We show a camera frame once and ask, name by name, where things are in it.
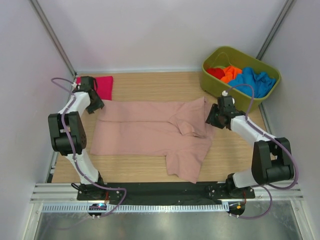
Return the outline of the dusty pink t shirt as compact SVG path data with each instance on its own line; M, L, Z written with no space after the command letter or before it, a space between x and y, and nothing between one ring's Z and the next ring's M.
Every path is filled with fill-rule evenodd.
M90 153L96 156L164 156L168 175L195 184L214 139L206 122L211 103L104 101Z

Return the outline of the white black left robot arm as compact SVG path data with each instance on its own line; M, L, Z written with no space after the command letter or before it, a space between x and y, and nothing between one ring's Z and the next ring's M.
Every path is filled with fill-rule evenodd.
M51 146L68 159L76 170L80 184L72 183L78 200L102 200L107 191L103 178L87 153L87 136L81 120L84 112L93 114L105 105L99 97L97 80L91 76L73 82L70 100L57 113L48 116Z

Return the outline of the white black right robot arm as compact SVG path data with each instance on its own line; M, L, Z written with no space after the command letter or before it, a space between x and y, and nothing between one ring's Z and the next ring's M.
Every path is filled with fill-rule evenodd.
M206 123L237 133L253 146L251 167L227 176L225 192L229 197L237 198L253 186L294 179L295 167L289 140L267 134L245 112L236 109L232 96L222 95L217 98Z

